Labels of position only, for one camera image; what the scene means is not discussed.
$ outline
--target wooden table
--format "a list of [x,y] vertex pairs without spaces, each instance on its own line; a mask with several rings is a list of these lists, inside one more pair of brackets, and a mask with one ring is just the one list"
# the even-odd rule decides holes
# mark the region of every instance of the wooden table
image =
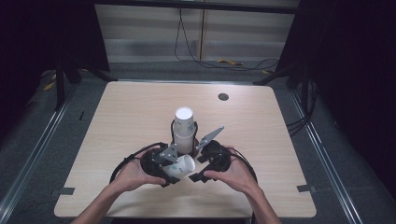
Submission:
[[[220,93],[229,99],[221,101]],[[280,217],[316,214],[310,193],[297,190],[306,182],[271,88],[110,82],[64,185],[75,188],[74,194],[60,196],[55,215],[76,217],[108,184],[124,157],[152,143],[169,144],[170,124],[183,105],[194,112],[198,139],[224,125],[216,140],[234,146],[247,158]],[[207,166],[196,164],[196,172]],[[250,217],[251,212],[245,195],[222,182],[193,183],[185,177],[164,189],[145,185],[125,192],[107,216]]]

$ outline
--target hand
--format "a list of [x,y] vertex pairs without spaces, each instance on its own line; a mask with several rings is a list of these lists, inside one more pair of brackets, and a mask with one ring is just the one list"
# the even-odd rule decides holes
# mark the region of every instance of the hand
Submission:
[[[229,149],[232,154],[236,154],[233,147],[224,147]],[[232,189],[243,193],[247,193],[253,188],[259,188],[259,185],[250,174],[246,165],[234,156],[231,156],[231,165],[226,172],[222,173],[209,170],[204,172],[204,176],[221,180]]]
[[[149,148],[148,150],[137,154],[136,158],[141,158],[145,153],[154,149],[155,147]],[[139,188],[144,184],[155,184],[163,185],[166,181],[157,176],[147,175],[140,165],[140,160],[131,160],[126,163],[116,179],[110,184],[116,187],[120,192],[131,191]]]

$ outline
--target white cup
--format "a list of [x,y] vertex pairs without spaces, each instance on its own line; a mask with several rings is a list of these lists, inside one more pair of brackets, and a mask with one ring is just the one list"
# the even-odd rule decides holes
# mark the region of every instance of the white cup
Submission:
[[175,145],[176,145],[176,151],[180,154],[189,154],[192,152],[192,149],[194,148],[194,133],[192,135],[183,137],[178,135],[177,133],[174,133],[174,138],[175,138]]
[[174,133],[187,137],[194,133],[194,119],[192,109],[186,106],[179,107],[175,113]]
[[184,155],[177,158],[177,163],[164,166],[163,170],[169,176],[181,179],[183,176],[195,170],[195,162],[190,155]]

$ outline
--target small round object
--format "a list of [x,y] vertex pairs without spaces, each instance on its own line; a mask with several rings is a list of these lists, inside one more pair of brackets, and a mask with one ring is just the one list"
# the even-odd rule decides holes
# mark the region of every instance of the small round object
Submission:
[[220,93],[220,94],[219,94],[219,99],[220,99],[221,101],[227,101],[228,99],[230,99],[230,97],[229,97],[228,94],[226,94],[226,93]]

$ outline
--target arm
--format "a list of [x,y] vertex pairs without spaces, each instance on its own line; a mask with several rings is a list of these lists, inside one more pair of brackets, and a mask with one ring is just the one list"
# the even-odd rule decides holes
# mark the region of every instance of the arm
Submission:
[[[136,157],[140,158],[144,153],[142,152]],[[72,223],[99,223],[123,192],[137,189],[144,184],[163,185],[165,180],[147,175],[140,166],[140,160],[128,162],[122,167],[116,179],[107,185]]]
[[221,180],[232,189],[244,193],[256,215],[258,223],[281,223],[271,204],[268,203],[264,191],[256,183],[246,165],[236,157],[231,157],[231,165],[226,172],[205,171],[204,175],[212,179]]

